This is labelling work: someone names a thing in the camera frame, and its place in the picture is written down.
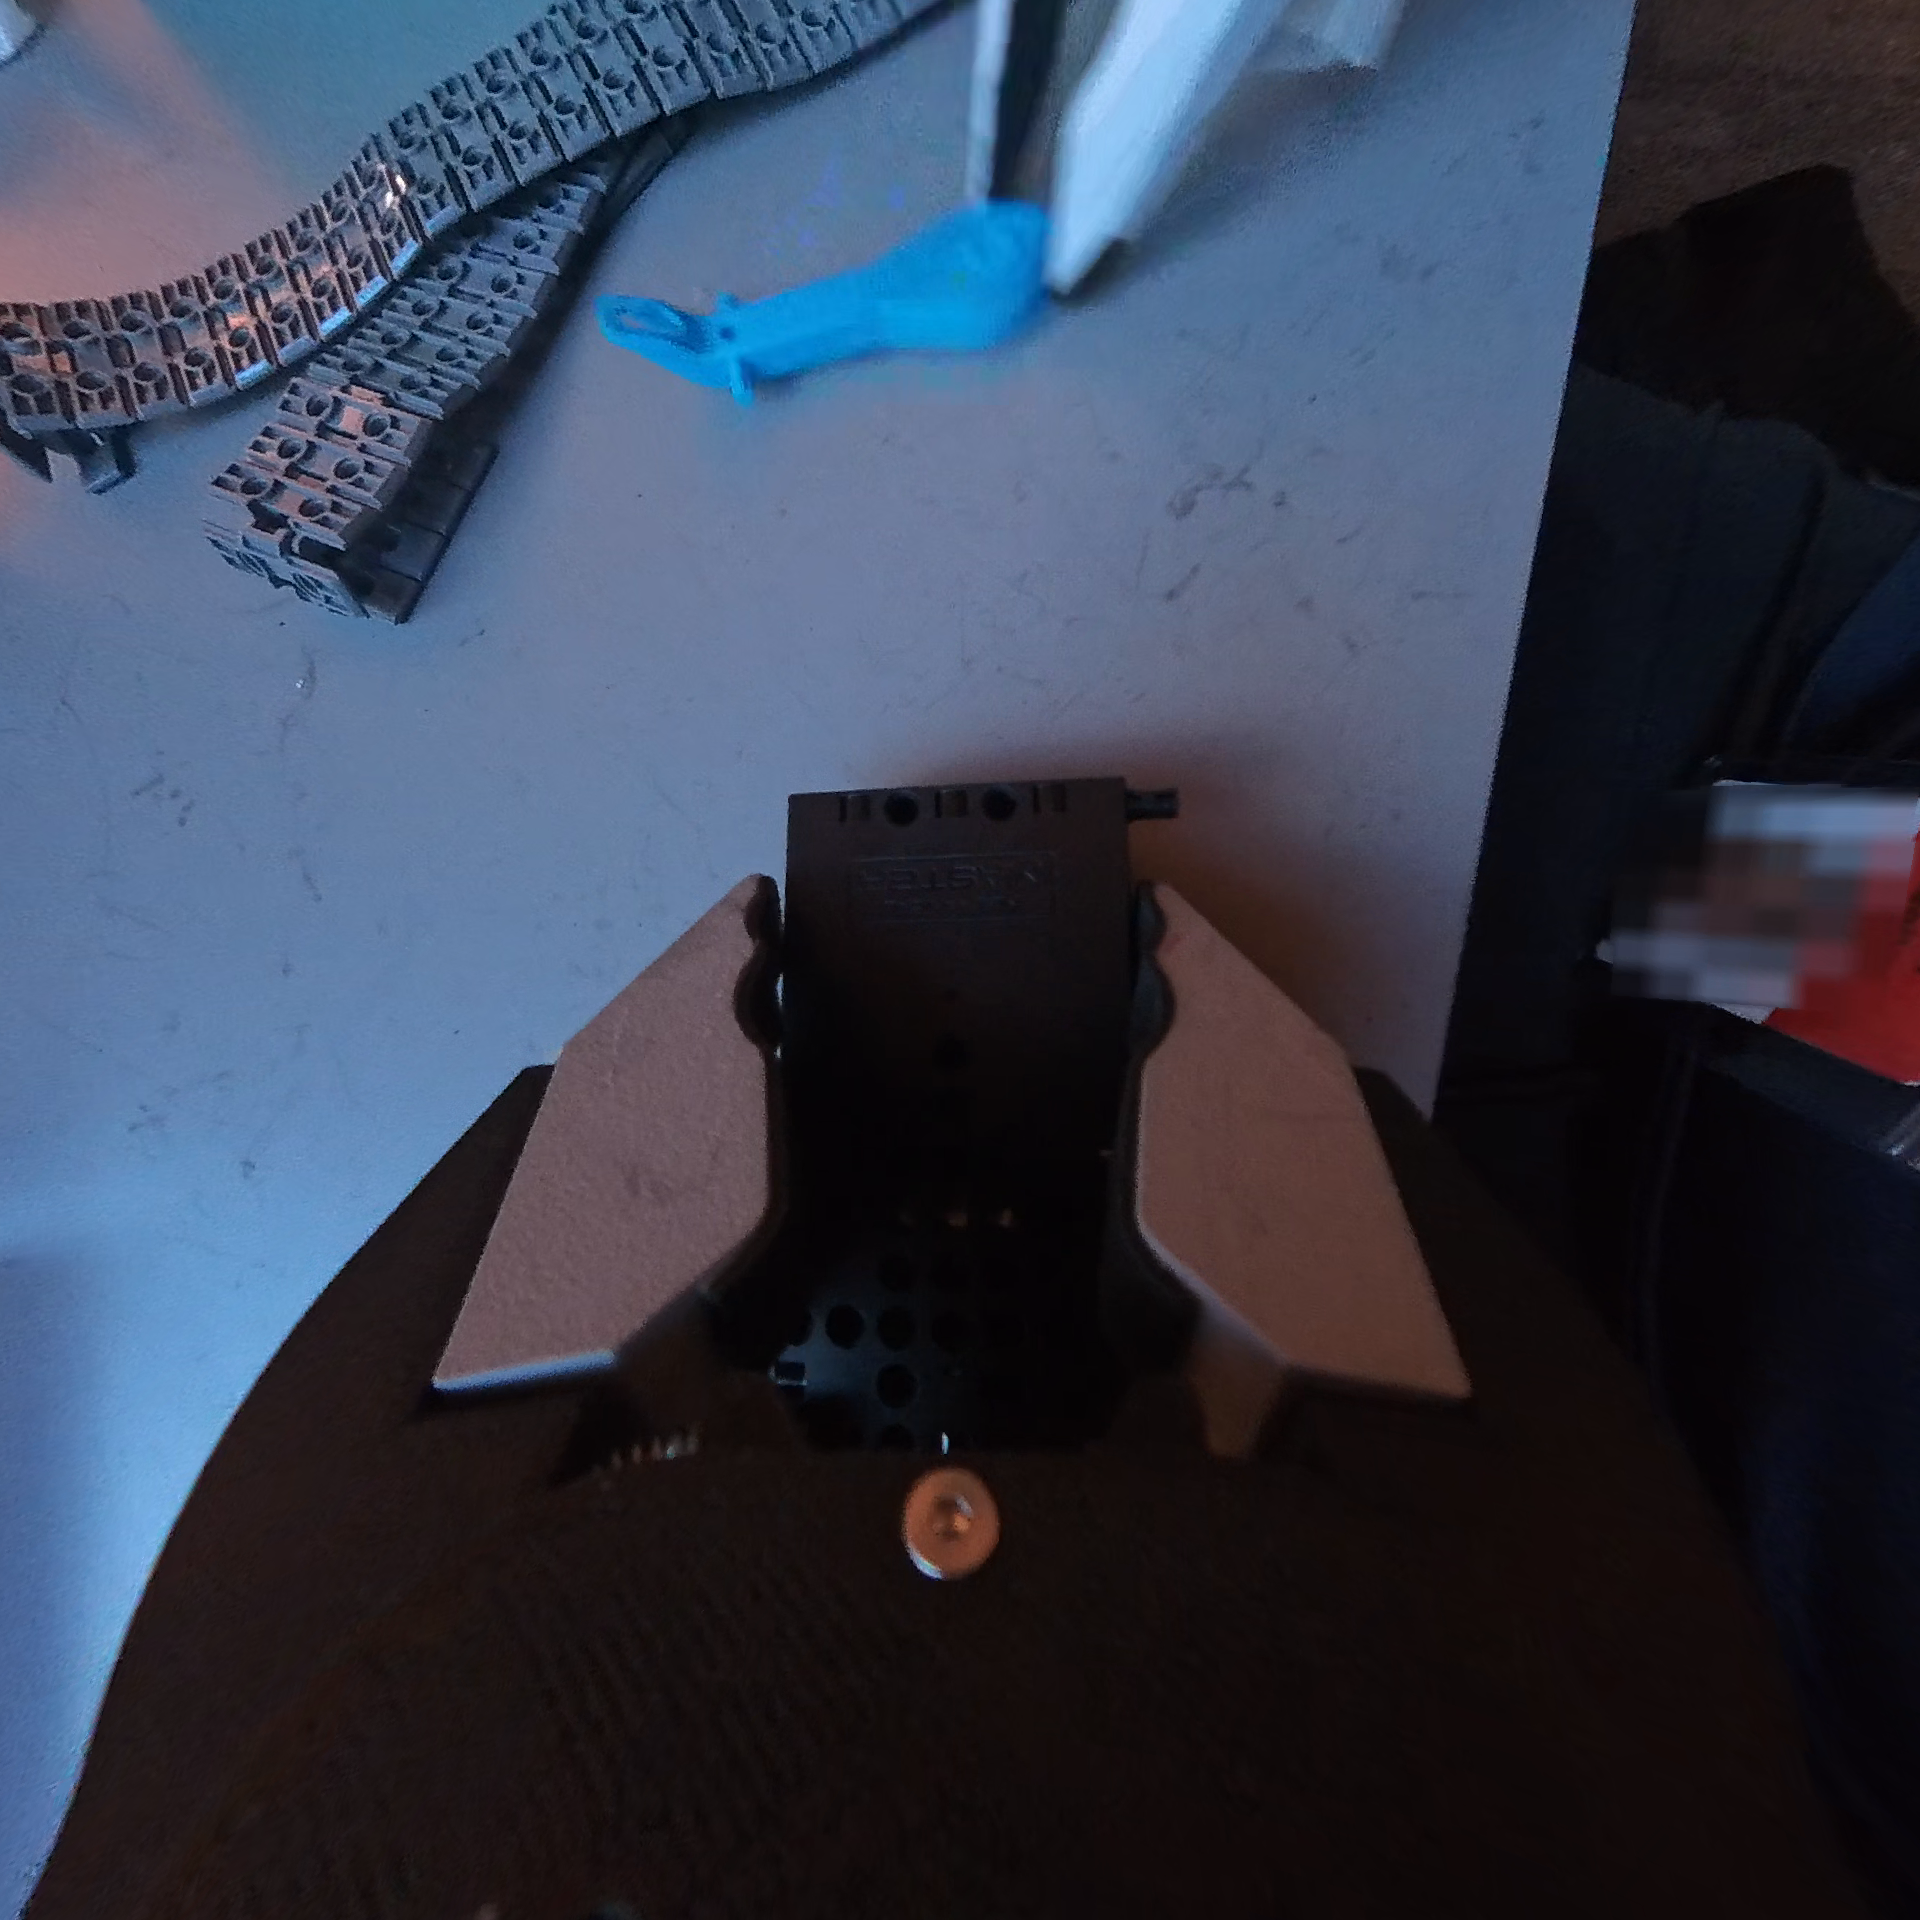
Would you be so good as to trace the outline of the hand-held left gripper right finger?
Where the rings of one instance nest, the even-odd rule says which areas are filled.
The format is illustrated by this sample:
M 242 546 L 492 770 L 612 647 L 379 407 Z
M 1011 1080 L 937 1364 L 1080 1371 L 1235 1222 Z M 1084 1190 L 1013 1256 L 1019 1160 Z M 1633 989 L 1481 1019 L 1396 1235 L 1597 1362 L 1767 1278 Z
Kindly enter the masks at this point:
M 1142 888 L 1125 1222 L 1203 1448 L 1328 1390 L 1455 1409 L 1470 1379 L 1341 1045 L 1164 882 Z

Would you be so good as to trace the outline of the black perforated brick box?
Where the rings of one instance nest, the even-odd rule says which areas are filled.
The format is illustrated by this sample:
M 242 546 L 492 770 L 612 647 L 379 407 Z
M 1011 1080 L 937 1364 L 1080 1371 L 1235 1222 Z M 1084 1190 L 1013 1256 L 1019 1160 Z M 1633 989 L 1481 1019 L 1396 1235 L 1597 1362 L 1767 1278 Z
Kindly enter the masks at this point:
M 1106 1420 L 1131 830 L 1179 808 L 1118 776 L 791 797 L 770 1373 L 815 1448 L 1063 1448 Z

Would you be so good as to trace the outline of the blue brick separator tool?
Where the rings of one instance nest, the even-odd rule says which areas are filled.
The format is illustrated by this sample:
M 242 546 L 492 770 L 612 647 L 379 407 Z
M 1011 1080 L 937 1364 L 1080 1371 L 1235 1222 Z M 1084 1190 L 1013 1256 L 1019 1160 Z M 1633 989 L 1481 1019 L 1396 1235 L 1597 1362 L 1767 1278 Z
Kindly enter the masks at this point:
M 599 296 L 616 349 L 685 382 L 756 399 L 767 382 L 890 352 L 994 349 L 1047 296 L 1048 212 L 1030 201 L 970 203 L 864 267 L 763 300 L 716 296 L 707 313 L 666 300 Z

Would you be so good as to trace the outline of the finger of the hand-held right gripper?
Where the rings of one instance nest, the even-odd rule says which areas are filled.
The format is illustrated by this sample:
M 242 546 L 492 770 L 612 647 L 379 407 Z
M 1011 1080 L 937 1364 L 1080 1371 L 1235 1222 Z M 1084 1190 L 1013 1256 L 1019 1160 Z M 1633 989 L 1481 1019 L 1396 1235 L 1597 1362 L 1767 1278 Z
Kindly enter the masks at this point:
M 1118 4 L 1052 142 L 1048 293 L 1071 296 L 1138 240 L 1235 86 L 1375 71 L 1403 13 L 1403 2 Z
M 1060 2 L 979 2 L 972 28 L 965 196 L 1004 199 L 1020 183 L 1062 32 Z

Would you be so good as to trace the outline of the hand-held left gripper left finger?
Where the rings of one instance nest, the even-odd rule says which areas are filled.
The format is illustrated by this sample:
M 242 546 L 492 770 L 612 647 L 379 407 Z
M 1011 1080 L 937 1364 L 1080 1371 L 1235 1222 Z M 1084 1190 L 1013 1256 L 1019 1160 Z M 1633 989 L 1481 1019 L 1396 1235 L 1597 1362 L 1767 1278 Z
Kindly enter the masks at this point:
M 433 1386 L 606 1377 L 754 1254 L 782 1211 L 776 882 L 737 882 L 565 1043 Z

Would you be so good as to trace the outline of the grey desk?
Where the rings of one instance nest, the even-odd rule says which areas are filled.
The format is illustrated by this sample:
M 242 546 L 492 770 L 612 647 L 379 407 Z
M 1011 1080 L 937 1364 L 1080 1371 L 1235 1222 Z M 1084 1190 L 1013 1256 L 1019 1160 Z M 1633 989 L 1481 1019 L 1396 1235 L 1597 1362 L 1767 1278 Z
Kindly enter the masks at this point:
M 1147 867 L 1431 1101 L 1634 11 L 1243 93 L 993 354 L 735 405 L 584 296 L 401 630 L 207 548 L 261 399 L 4 461 L 5 1912 L 263 1362 L 789 793 L 1174 785 Z

